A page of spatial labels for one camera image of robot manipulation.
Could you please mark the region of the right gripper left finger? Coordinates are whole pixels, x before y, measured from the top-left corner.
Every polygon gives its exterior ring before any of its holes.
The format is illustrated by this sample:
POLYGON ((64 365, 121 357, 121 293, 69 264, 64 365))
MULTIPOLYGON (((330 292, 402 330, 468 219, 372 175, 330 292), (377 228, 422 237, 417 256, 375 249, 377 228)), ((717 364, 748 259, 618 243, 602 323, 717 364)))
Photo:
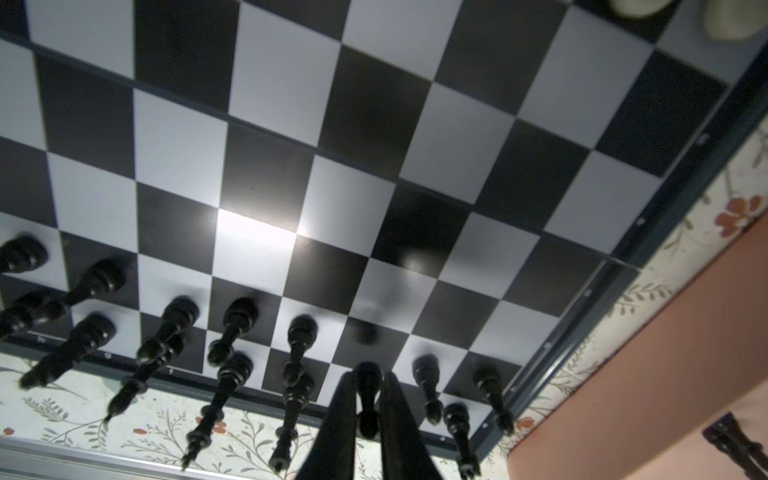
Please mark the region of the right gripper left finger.
POLYGON ((352 372, 339 380, 329 411, 296 480, 350 480, 355 471, 356 386, 352 372))

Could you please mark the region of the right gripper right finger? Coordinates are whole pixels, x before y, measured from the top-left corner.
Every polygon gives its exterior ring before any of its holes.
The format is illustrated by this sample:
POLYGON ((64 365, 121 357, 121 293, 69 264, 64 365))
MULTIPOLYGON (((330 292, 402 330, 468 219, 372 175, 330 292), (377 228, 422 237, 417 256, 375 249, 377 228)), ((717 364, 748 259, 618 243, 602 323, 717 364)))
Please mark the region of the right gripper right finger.
POLYGON ((393 372, 384 375, 379 402, 383 479, 442 480, 393 372))

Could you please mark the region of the black chess piece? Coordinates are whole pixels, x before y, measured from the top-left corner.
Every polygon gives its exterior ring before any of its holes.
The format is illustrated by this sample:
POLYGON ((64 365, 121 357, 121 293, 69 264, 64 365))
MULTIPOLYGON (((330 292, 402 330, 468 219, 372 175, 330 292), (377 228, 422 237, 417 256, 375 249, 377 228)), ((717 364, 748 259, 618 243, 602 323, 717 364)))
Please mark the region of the black chess piece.
POLYGON ((357 415, 359 431, 364 438, 374 439, 380 428, 380 416, 375 409, 375 400, 382 385, 381 370, 374 362, 361 362, 355 368, 355 376, 362 406, 357 415))

